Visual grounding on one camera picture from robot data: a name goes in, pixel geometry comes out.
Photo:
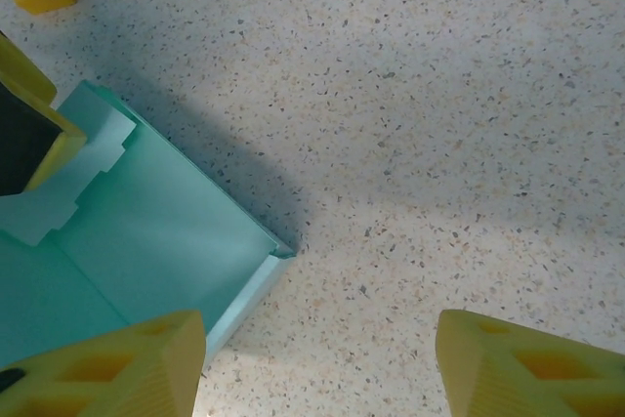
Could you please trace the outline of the light blue paper box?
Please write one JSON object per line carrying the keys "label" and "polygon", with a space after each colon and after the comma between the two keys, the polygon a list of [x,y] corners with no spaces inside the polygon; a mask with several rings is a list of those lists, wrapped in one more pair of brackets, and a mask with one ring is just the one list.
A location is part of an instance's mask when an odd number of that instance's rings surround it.
{"label": "light blue paper box", "polygon": [[180,310],[212,359],[293,251],[107,88],[82,82],[60,111],[87,144],[0,196],[0,365]]}

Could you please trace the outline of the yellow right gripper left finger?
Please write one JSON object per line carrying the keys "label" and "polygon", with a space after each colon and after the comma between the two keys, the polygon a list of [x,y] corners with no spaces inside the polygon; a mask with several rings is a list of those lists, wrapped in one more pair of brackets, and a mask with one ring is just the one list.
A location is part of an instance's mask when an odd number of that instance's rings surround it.
{"label": "yellow right gripper left finger", "polygon": [[168,313],[0,369],[0,417],[192,417],[201,313]]}

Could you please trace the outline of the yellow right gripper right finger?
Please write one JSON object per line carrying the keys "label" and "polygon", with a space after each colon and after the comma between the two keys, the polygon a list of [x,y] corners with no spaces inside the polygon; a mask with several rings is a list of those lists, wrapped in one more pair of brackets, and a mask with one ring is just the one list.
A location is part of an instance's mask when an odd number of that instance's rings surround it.
{"label": "yellow right gripper right finger", "polygon": [[625,417],[625,354],[444,310],[436,356],[452,417]]}

